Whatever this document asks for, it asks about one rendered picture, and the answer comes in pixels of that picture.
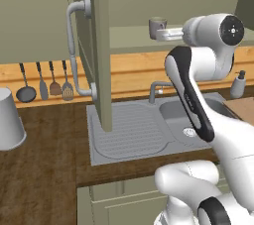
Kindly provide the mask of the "grey steel sink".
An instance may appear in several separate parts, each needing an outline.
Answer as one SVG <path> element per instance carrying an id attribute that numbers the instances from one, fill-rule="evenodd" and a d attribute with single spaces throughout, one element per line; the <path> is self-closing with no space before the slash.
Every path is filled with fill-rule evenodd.
<path id="1" fill-rule="evenodd" d="M 93 105 L 86 107 L 90 162 L 94 166 L 206 150 L 177 96 L 112 104 L 106 132 Z"/>

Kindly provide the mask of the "grey kettle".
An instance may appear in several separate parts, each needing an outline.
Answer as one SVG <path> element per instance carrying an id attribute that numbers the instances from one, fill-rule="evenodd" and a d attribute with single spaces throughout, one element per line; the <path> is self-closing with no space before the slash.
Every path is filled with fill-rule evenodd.
<path id="1" fill-rule="evenodd" d="M 0 151 L 21 146 L 27 138 L 22 119 L 18 114 L 12 92 L 0 87 Z"/>

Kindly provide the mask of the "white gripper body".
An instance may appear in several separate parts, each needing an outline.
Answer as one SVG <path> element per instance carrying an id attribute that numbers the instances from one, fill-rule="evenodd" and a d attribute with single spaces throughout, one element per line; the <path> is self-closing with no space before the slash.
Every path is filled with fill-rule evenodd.
<path id="1" fill-rule="evenodd" d="M 156 40 L 159 42 L 180 40 L 183 34 L 182 28 L 161 29 L 156 32 Z"/>

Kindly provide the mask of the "grey mug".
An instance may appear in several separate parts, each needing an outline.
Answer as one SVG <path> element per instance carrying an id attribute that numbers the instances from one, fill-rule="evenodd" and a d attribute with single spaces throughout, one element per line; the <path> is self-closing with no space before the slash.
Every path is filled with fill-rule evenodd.
<path id="1" fill-rule="evenodd" d="M 156 39 L 156 33 L 158 30 L 165 29 L 167 27 L 167 20 L 162 17 L 152 17 L 149 20 L 149 35 L 152 40 Z"/>

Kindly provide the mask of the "grey slotted spatula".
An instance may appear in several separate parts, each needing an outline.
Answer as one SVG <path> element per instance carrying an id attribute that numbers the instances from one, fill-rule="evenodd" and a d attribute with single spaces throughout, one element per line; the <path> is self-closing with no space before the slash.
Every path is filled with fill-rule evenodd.
<path id="1" fill-rule="evenodd" d="M 66 63 L 64 60 L 62 61 L 62 64 L 63 64 L 64 78 L 67 78 Z M 63 100 L 65 101 L 71 101 L 73 99 L 73 88 L 72 88 L 72 85 L 67 80 L 63 84 L 62 95 L 63 95 Z"/>

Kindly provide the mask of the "black ladle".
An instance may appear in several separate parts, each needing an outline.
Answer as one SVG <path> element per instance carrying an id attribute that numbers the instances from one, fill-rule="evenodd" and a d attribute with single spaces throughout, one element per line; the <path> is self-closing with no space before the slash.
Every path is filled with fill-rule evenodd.
<path id="1" fill-rule="evenodd" d="M 29 103 L 36 98 L 37 92 L 34 87 L 28 85 L 24 65 L 20 62 L 19 66 L 23 74 L 25 85 L 16 92 L 16 97 L 23 103 Z"/>

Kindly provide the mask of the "tan wooden tray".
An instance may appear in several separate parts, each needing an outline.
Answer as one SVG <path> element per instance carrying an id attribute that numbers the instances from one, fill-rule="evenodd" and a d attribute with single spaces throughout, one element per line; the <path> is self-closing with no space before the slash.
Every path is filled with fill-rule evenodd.
<path id="1" fill-rule="evenodd" d="M 254 97 L 228 100 L 224 104 L 238 118 L 254 126 Z"/>

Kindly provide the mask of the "grey narrow spatula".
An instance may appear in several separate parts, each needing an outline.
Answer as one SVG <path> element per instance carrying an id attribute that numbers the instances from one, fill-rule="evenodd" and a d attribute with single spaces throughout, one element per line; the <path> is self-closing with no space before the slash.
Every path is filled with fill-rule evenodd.
<path id="1" fill-rule="evenodd" d="M 39 76 L 40 76 L 40 94 L 41 94 L 41 98 L 43 100 L 48 100 L 49 99 L 49 92 L 48 92 L 47 85 L 46 85 L 46 83 L 43 79 L 43 76 L 42 76 L 41 65 L 38 61 L 36 62 L 36 65 L 37 65 L 37 70 L 38 70 L 38 73 L 39 73 Z"/>

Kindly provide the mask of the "brown spatula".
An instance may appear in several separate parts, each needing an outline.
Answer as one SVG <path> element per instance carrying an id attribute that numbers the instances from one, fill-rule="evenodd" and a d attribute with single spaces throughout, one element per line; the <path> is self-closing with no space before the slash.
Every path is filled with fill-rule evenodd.
<path id="1" fill-rule="evenodd" d="M 53 73 L 54 65 L 51 61 L 49 62 L 49 66 L 50 66 L 51 73 Z M 56 82 L 54 74 L 52 74 L 52 79 L 53 79 L 53 82 L 50 85 L 50 94 L 54 96 L 61 95 L 62 89 L 61 89 L 61 86 Z"/>

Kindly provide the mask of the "olive base cabinet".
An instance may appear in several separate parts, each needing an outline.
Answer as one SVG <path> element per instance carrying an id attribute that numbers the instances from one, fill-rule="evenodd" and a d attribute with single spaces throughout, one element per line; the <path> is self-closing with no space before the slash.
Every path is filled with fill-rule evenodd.
<path id="1" fill-rule="evenodd" d="M 76 175 L 77 225 L 153 225 L 167 203 L 154 180 L 164 165 L 82 166 Z"/>

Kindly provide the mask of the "olive closed wall cabinet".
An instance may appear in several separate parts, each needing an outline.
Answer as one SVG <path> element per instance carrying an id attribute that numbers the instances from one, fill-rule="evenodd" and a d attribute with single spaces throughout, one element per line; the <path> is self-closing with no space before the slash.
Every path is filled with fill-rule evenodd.
<path id="1" fill-rule="evenodd" d="M 65 11 L 72 0 L 0 0 L 0 63 L 68 58 Z"/>

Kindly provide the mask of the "grey soap dispenser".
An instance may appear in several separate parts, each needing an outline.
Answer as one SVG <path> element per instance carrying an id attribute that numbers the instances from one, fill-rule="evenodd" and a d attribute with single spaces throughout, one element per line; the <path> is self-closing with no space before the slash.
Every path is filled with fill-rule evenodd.
<path id="1" fill-rule="evenodd" d="M 240 70 L 238 75 L 234 78 L 231 88 L 230 97 L 232 99 L 241 98 L 244 94 L 246 85 L 245 70 Z"/>

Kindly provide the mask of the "grey tap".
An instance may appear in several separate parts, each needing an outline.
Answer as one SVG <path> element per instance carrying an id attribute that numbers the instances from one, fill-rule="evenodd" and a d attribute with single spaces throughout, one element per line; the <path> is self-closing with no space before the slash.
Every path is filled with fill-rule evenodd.
<path id="1" fill-rule="evenodd" d="M 150 87 L 150 96 L 149 96 L 149 103 L 154 104 L 155 103 L 155 95 L 156 94 L 163 94 L 163 87 L 164 86 L 173 86 L 171 82 L 165 82 L 165 81 L 154 81 L 151 84 Z"/>

